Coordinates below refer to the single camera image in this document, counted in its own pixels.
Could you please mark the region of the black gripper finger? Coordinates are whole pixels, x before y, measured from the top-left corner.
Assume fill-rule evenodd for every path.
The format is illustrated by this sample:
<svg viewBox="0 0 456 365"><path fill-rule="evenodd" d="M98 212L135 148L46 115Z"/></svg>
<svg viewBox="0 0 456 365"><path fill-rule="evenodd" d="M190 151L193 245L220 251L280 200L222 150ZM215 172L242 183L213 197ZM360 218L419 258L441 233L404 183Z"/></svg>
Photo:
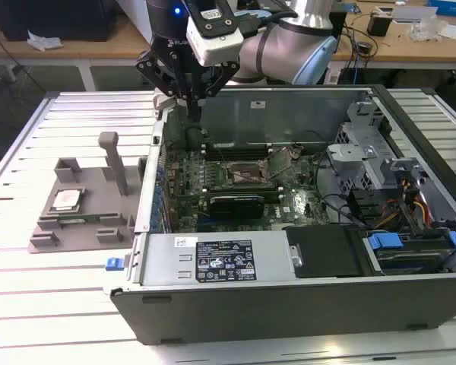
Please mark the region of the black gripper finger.
<svg viewBox="0 0 456 365"><path fill-rule="evenodd" d="M215 97L240 68L238 61L222 62L204 67L195 65L195 121L201 118L206 99Z"/></svg>
<svg viewBox="0 0 456 365"><path fill-rule="evenodd" d="M136 69L150 83L168 97L181 101L186 108L190 122L196 121L196 101L192 96L192 85L183 69L184 58L180 49L168 49L160 55L155 49L149 49L139 55Z"/></svg>

